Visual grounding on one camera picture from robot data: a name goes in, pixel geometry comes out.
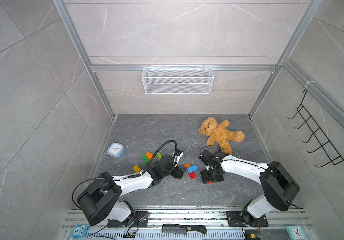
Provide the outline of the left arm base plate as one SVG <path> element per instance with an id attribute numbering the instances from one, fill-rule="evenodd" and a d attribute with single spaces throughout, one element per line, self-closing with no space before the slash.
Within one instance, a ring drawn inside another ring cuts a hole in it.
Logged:
<path id="1" fill-rule="evenodd" d="M 119 222 L 117 220 L 109 220 L 108 227 L 109 228 L 124 228 L 129 227 L 132 223 L 136 223 L 140 219 L 141 222 L 138 223 L 138 226 L 140 228 L 146 228 L 148 223 L 148 216 L 149 212 L 147 211 L 140 211 L 135 212 L 134 214 L 131 214 L 124 222 Z"/>

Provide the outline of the red small lego brick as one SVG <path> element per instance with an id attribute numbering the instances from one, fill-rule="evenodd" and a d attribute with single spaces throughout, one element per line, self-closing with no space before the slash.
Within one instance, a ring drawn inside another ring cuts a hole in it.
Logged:
<path id="1" fill-rule="evenodd" d="M 197 177 L 194 172 L 190 173 L 189 176 L 190 176 L 191 180 L 193 180 Z"/>

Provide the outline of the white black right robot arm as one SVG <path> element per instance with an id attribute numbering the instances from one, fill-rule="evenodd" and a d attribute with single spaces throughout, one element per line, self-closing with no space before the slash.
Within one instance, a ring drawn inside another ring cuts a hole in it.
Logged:
<path id="1" fill-rule="evenodd" d="M 255 163 L 222 152 L 212 154 L 208 150 L 203 151 L 199 159 L 206 166 L 201 171 L 204 184 L 222 182 L 224 174 L 231 173 L 262 186 L 263 194 L 249 201 L 242 210 L 241 218 L 248 225 L 271 211 L 286 212 L 300 191 L 293 177 L 276 161 L 269 164 Z"/>

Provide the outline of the blue lego brick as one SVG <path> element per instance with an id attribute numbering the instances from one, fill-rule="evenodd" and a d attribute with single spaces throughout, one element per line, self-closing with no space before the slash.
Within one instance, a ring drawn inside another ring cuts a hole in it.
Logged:
<path id="1" fill-rule="evenodd" d="M 187 168 L 187 171 L 188 171 L 189 174 L 190 174 L 190 173 L 192 173 L 192 172 L 195 172 L 195 171 L 198 170 L 198 169 L 199 169 L 199 168 L 198 168 L 197 165 L 192 165 L 192 166 L 190 166 L 190 167 Z"/>

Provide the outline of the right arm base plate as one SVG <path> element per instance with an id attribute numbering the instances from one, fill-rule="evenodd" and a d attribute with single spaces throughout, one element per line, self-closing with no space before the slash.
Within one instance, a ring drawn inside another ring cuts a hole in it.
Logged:
<path id="1" fill-rule="evenodd" d="M 259 219 L 251 217 L 248 213 L 242 211 L 226 211 L 225 219 L 229 227 L 268 227 L 268 221 L 265 215 Z"/>

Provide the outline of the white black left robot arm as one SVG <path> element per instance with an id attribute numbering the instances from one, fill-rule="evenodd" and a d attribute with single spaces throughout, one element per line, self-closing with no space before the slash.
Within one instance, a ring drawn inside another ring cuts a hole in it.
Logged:
<path id="1" fill-rule="evenodd" d="M 111 176 L 108 172 L 100 174 L 77 198 L 79 208 L 83 211 L 91 226 L 105 219 L 118 221 L 124 227 L 134 221 L 136 211 L 128 201 L 119 201 L 119 197 L 136 190 L 148 189 L 158 185 L 163 178 L 183 177 L 184 171 L 178 167 L 181 150 L 177 155 L 163 155 L 147 169 L 137 174 Z"/>

